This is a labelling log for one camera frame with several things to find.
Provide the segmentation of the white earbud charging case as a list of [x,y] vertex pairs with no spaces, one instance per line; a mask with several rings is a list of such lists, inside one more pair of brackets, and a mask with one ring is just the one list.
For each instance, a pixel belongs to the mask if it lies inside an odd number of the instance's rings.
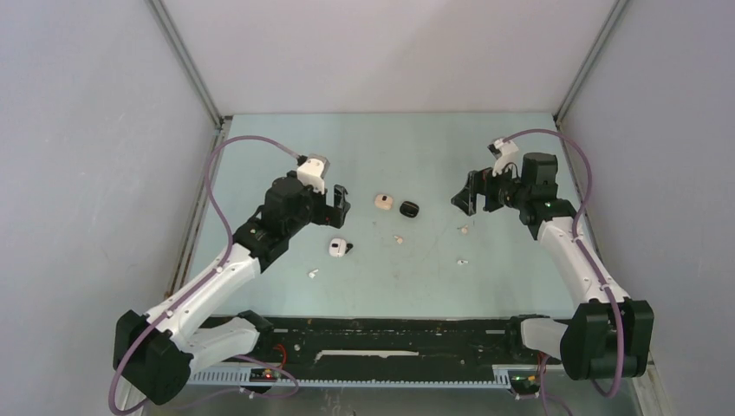
[[343,257],[348,251],[348,242],[343,238],[333,238],[328,245],[328,253],[332,257]]

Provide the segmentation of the black earbud charging case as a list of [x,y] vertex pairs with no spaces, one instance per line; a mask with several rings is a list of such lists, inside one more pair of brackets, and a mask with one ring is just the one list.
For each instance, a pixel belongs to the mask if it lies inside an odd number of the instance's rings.
[[411,201],[403,201],[399,207],[399,212],[404,217],[416,218],[420,213],[420,208]]

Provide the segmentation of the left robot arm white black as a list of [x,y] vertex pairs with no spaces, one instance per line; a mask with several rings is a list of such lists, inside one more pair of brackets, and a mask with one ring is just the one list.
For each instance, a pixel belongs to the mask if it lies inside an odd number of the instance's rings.
[[348,192],[326,191],[304,184],[293,172],[275,179],[264,202],[235,231],[227,232],[226,246],[207,270],[144,314],[132,310],[116,322],[109,405],[116,415],[127,409],[115,405],[121,379],[147,401],[163,405],[183,389],[190,376],[240,354],[254,361],[270,357],[273,336],[261,329],[259,315],[237,315],[215,328],[203,323],[236,290],[261,276],[289,248],[290,239],[309,224],[341,228],[350,210]]

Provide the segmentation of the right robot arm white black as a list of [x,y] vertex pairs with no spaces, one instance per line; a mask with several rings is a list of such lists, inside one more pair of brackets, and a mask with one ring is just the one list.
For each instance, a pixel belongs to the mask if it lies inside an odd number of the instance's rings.
[[502,208],[518,211],[520,222],[551,257],[576,306],[559,322],[542,315],[511,320],[504,351],[516,362],[537,352],[559,360],[573,380],[637,378],[647,370],[654,312],[634,300],[607,272],[589,247],[570,201],[557,195],[558,160],[553,154],[527,153],[521,170],[511,166],[474,170],[451,203],[465,215]]

